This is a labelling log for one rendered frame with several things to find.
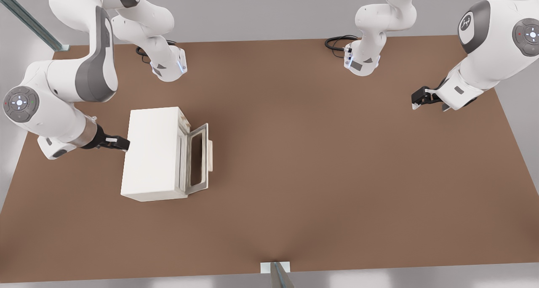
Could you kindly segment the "silver frame post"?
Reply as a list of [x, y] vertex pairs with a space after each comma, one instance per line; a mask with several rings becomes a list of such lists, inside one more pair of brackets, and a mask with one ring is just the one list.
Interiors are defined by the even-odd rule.
[[39, 23], [17, 0], [0, 0], [16, 18], [28, 27], [39, 39], [41, 39], [54, 52], [68, 51], [70, 45], [64, 45], [57, 40], [41, 23]]
[[291, 266], [289, 261], [274, 261], [260, 263], [260, 273], [269, 273], [271, 276], [271, 288], [295, 288], [289, 273]]

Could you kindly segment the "white oven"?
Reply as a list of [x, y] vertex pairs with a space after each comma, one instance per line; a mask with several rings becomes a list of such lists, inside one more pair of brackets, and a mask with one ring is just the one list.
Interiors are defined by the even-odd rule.
[[[186, 138], [191, 131], [178, 107], [132, 110], [120, 194], [139, 202], [187, 198]], [[212, 172], [211, 140], [209, 159]]]

